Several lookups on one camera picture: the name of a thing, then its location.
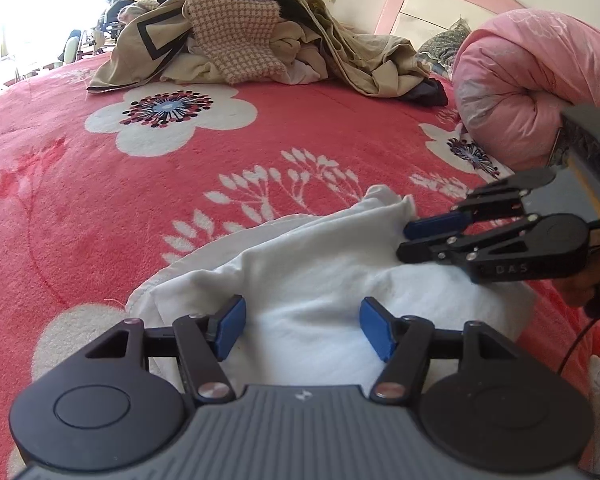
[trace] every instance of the white logo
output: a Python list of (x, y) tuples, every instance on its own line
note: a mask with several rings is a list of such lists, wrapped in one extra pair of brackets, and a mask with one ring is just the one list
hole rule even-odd
[(302, 390), (301, 393), (296, 394), (296, 399), (298, 400), (302, 400), (302, 402), (305, 402), (307, 399), (311, 399), (311, 397), (313, 397), (314, 394), (312, 394), (311, 392), (308, 392), (307, 390)]

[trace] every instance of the pink rolled comforter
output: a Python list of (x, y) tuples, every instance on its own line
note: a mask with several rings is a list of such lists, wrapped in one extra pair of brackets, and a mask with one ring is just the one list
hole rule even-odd
[(569, 104), (600, 108), (600, 31), (537, 9), (495, 16), (465, 40), (454, 92), (471, 136), (514, 170), (542, 165)]

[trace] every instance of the metal screw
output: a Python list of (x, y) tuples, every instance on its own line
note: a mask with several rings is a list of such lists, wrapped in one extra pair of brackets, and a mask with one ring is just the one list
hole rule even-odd
[(198, 395), (205, 399), (222, 399), (231, 389), (224, 383), (205, 383), (198, 388)]
[(400, 399), (407, 392), (407, 388), (398, 383), (380, 383), (375, 392), (381, 399)]

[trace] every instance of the human hand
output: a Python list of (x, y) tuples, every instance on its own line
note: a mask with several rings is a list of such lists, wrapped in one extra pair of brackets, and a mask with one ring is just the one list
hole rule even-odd
[(554, 287), (570, 306), (584, 306), (592, 300), (598, 283), (600, 283), (600, 248), (589, 256), (584, 270), (575, 276), (553, 280)]

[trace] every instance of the ribbed gray panel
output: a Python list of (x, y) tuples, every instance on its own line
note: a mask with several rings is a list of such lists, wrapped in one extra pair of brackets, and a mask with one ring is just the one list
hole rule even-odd
[[(357, 386), (249, 386), (239, 400), (198, 410), (182, 437), (151, 460), (93, 480), (496, 480), (456, 462), (401, 408)], [(582, 480), (573, 467), (525, 480)], [(34, 467), (18, 480), (85, 480)]]

